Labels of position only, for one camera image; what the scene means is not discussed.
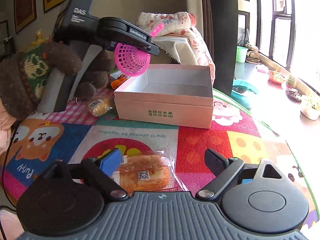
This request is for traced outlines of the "pink plastic toy basket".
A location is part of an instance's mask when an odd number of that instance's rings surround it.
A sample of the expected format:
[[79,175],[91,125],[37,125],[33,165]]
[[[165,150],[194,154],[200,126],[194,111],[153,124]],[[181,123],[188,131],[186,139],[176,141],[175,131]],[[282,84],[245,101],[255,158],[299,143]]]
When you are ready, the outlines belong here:
[[[125,20],[119,18],[113,18],[112,20],[115,21],[115,26],[119,29],[120,33],[124,35],[120,41],[130,40],[152,43],[152,39],[164,29],[164,24],[159,23],[151,29],[150,33],[147,33]],[[151,54],[119,42],[114,51],[114,60],[118,69],[123,74],[139,76],[147,70],[150,64]]]

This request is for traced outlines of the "packaged bread orange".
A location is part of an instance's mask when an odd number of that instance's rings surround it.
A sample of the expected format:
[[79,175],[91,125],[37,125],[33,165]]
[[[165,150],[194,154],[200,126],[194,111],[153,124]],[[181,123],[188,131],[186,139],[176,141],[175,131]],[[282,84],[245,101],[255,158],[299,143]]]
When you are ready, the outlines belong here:
[[111,179],[129,194],[135,191],[187,191],[175,172],[176,158],[165,151],[124,155]]

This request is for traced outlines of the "orange toy half shell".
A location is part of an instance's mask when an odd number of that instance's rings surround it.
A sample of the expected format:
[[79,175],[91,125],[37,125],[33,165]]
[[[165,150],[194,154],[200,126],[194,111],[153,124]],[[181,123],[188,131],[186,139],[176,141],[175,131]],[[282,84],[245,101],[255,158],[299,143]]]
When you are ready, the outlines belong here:
[[116,79],[114,81],[111,82],[111,87],[112,89],[117,89],[119,86],[121,86],[127,79],[126,78],[120,78],[120,79]]

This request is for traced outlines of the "packaged bun small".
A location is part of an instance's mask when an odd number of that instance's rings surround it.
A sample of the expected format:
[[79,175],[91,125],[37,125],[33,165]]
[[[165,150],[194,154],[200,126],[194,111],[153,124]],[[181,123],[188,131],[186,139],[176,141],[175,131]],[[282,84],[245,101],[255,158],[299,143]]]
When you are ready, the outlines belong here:
[[108,99],[95,99],[87,108],[93,116],[100,117],[113,109],[113,103]]

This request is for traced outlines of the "floral pink white blanket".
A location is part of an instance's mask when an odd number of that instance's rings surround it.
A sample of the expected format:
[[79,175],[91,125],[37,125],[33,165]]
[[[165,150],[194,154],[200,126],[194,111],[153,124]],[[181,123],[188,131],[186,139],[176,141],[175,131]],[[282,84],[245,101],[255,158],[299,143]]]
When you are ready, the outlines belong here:
[[175,14],[142,12],[138,16],[137,26],[150,33],[159,23],[164,24],[164,29],[156,37],[167,35],[186,37],[196,56],[198,66],[210,67],[212,81],[215,81],[215,64],[203,37],[196,29],[196,16],[186,11]]

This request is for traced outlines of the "colourful cartoon play mat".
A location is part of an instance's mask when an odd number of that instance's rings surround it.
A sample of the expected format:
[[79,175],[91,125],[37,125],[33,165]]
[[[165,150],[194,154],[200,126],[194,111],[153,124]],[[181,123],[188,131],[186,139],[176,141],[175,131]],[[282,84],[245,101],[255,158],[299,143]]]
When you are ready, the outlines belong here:
[[34,113],[21,123],[9,153],[1,155],[1,185],[17,199],[55,159],[78,163],[100,158],[114,148],[121,150],[123,158],[163,150],[175,159],[176,173],[191,192],[214,178],[204,164],[208,148],[250,164],[271,159],[309,202],[304,226],[319,221],[318,205],[287,142],[220,92],[214,92],[209,129],[121,120],[115,109],[96,118],[75,101],[64,112]]

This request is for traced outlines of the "yellow plush duck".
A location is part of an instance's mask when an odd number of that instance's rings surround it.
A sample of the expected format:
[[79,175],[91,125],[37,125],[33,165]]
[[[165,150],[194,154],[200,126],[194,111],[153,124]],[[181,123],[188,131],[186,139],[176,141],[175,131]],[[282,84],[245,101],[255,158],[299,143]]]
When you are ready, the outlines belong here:
[[39,29],[39,30],[35,33],[35,37],[36,37],[36,40],[35,40],[34,42],[32,42],[32,46],[33,46],[33,47],[39,46],[39,45],[42,44],[42,43],[45,43],[45,42],[50,41],[50,37],[44,38],[41,29]]

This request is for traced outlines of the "pink cardboard box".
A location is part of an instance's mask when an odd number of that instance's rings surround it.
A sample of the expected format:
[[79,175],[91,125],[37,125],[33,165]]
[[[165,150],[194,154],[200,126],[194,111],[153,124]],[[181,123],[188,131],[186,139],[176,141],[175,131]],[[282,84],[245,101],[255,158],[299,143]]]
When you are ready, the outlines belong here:
[[194,128],[211,127],[210,66],[151,64],[114,92],[119,118]]

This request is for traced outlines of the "red framed picture left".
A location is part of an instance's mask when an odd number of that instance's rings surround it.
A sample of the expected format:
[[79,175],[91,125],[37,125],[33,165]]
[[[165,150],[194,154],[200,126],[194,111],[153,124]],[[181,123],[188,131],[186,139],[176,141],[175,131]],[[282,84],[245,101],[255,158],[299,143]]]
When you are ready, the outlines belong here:
[[36,0],[14,0],[16,34],[36,19]]

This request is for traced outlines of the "brown plush bear sweater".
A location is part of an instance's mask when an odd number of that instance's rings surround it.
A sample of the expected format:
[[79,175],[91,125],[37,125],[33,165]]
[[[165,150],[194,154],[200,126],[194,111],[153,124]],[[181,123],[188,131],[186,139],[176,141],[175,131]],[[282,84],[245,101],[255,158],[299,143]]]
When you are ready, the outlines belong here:
[[[50,74],[76,77],[83,67],[79,55],[68,45],[43,42],[1,62],[1,111],[23,120],[36,111]],[[74,97],[89,99],[109,82],[116,64],[103,49],[88,65],[75,87]]]

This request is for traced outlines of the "teal round object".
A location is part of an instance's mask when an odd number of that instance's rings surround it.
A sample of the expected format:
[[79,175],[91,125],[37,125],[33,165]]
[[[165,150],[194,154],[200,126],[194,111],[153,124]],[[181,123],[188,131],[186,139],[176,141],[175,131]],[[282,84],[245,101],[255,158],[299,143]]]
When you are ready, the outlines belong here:
[[233,80],[231,98],[246,109],[251,109],[252,103],[255,101],[258,92],[259,90],[254,85],[245,80]]

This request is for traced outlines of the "green plastic cup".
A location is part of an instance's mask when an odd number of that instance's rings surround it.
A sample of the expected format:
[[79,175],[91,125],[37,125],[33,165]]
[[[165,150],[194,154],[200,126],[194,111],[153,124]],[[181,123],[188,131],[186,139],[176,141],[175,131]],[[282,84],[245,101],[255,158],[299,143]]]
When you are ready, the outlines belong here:
[[248,48],[242,47],[242,46],[237,46],[237,48],[236,48],[236,62],[245,63],[246,57],[247,57],[247,51],[248,51]]

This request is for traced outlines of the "red bowl on sill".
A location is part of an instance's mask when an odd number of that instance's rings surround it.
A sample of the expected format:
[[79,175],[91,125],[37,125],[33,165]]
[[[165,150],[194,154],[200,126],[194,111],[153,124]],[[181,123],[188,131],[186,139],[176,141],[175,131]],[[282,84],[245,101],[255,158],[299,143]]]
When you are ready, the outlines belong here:
[[286,76],[278,71],[275,70],[269,70],[268,71],[268,80],[271,83],[274,83],[276,85],[281,85],[282,83],[284,83],[286,81]]

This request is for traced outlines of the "white flower pot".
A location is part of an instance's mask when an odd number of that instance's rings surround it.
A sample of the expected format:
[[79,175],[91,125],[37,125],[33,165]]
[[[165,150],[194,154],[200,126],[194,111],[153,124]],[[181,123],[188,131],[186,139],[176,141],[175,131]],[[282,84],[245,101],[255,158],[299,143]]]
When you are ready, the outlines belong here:
[[303,95],[300,112],[310,120],[317,120],[320,115],[319,96]]

